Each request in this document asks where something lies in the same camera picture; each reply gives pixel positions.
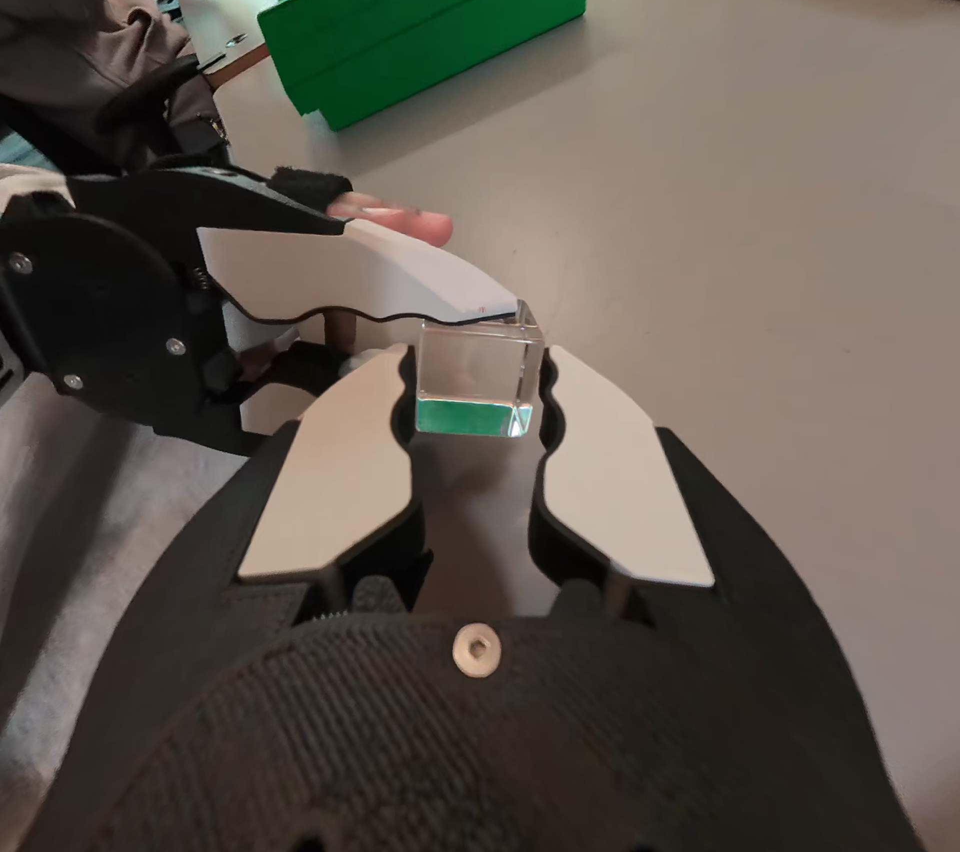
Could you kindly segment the person's left hand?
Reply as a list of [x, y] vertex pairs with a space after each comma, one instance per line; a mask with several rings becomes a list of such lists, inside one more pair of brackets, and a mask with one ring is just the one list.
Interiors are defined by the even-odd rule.
[[447, 245], [453, 234], [453, 222], [445, 214], [384, 201], [356, 191], [340, 195], [328, 205], [326, 214], [341, 220], [368, 221], [438, 248]]

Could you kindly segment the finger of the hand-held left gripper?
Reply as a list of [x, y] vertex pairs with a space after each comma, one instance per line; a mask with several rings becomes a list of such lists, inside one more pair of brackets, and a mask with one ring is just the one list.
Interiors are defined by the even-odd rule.
[[240, 404], [240, 428], [246, 435], [269, 437], [281, 426], [299, 420], [328, 386], [306, 389], [271, 381], [254, 390]]
[[462, 326], [515, 315], [519, 299], [470, 262], [363, 220], [339, 235], [200, 228], [206, 271], [240, 311], [291, 325], [330, 309]]

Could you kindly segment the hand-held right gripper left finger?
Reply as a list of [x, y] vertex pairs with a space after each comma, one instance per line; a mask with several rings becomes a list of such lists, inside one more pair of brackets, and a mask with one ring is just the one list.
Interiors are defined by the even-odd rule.
[[433, 561], [409, 454], [415, 386], [414, 350], [395, 344], [301, 414], [239, 582], [305, 585], [299, 614], [323, 616], [381, 576], [413, 608]]

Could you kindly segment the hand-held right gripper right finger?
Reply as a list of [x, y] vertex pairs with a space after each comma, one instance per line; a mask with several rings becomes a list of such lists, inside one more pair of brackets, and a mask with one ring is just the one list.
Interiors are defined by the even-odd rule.
[[623, 585], [623, 609], [714, 598], [716, 574], [651, 417], [582, 359], [548, 347], [539, 373], [541, 455], [527, 546], [558, 590], [600, 596]]

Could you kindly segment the clear glass cube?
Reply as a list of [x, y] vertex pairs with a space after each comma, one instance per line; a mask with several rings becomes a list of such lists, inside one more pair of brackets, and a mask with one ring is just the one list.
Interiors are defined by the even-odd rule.
[[530, 307], [463, 326], [423, 321], [416, 357], [415, 429], [436, 435], [522, 438], [546, 342]]

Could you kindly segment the brown grey jacket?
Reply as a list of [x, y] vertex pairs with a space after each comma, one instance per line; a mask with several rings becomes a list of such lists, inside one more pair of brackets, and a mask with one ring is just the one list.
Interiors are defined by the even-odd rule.
[[160, 0], [1, 0], [1, 91], [97, 161], [150, 161], [136, 130], [100, 133], [117, 95], [194, 51]]

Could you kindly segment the green plastic bin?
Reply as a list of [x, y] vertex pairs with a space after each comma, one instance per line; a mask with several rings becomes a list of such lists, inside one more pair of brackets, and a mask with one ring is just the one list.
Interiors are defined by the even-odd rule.
[[587, 0], [442, 0], [445, 8], [401, 27], [388, 0], [350, 20], [306, 25], [306, 10], [261, 31], [282, 88], [301, 115], [341, 131], [474, 66], [581, 18]]

